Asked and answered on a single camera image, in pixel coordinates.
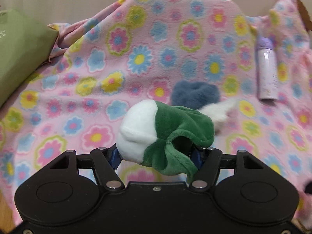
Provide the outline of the green white plush toy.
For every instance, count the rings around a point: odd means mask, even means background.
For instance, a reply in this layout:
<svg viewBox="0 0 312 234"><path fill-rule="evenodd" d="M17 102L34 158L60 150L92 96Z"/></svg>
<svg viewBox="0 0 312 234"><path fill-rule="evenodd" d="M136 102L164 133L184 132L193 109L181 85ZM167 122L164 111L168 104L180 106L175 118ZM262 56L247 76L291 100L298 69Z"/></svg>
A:
<svg viewBox="0 0 312 234"><path fill-rule="evenodd" d="M123 117L116 147L126 161L167 176L186 174L191 181L198 167L181 150L192 145L208 148L214 136L214 124L208 116L147 99L133 105Z"/></svg>

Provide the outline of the white fluffy plush toy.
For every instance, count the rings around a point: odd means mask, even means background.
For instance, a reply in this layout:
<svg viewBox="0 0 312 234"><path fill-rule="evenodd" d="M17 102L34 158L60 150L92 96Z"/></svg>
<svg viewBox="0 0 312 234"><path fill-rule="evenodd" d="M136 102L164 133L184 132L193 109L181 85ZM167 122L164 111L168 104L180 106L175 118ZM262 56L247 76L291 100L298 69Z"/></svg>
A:
<svg viewBox="0 0 312 234"><path fill-rule="evenodd" d="M235 109L236 103L236 99L227 99L218 103L208 104L198 111L212 120L215 133L218 133L228 122L229 114Z"/></svg>

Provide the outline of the blue fluffy scrunchie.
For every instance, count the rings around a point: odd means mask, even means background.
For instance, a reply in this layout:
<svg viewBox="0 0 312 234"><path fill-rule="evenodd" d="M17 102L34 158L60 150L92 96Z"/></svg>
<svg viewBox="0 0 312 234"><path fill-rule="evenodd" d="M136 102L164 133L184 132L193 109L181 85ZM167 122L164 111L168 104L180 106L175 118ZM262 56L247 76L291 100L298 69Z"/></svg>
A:
<svg viewBox="0 0 312 234"><path fill-rule="evenodd" d="M171 93L171 104L190 109L200 109L220 101L221 94L216 85L203 81L178 81Z"/></svg>

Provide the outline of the purple thermos bottle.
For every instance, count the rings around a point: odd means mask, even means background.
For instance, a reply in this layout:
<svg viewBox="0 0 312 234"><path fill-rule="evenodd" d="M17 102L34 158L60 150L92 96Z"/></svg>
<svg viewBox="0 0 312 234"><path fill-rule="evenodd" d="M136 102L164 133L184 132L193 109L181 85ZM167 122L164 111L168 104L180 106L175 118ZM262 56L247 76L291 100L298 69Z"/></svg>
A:
<svg viewBox="0 0 312 234"><path fill-rule="evenodd" d="M258 69L258 99L278 99L277 59L273 43L269 38L259 37L256 42Z"/></svg>

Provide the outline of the black round foam pad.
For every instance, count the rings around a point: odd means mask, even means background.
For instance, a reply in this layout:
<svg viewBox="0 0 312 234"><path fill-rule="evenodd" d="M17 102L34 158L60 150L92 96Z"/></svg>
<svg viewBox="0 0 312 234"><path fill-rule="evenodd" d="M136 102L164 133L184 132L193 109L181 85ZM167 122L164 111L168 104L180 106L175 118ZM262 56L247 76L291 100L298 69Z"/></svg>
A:
<svg viewBox="0 0 312 234"><path fill-rule="evenodd" d="M312 181L306 184L304 192L312 195Z"/></svg>

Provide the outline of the pink floral fleece blanket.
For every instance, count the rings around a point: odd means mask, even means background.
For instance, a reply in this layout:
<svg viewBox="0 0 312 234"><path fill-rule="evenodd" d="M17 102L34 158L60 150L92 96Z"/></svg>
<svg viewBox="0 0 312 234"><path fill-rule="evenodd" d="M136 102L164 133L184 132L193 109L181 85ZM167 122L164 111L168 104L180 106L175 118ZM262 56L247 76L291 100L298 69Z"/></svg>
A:
<svg viewBox="0 0 312 234"><path fill-rule="evenodd" d="M92 18L47 25L58 37L1 105L1 192L16 189L65 150L111 146L135 103L169 104L178 81L216 85L238 108L214 146L246 150L299 191L297 220L311 228L311 48L298 0L249 17L230 0L119 0ZM278 99L258 99L256 42L271 40Z"/></svg>

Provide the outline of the green cushion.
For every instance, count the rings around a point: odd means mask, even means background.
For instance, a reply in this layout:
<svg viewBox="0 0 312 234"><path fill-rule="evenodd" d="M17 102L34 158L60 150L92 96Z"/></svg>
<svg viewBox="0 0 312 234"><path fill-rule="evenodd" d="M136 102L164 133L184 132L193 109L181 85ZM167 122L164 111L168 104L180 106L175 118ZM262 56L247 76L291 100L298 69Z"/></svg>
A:
<svg viewBox="0 0 312 234"><path fill-rule="evenodd" d="M48 60L58 35L18 11L1 11L1 105Z"/></svg>

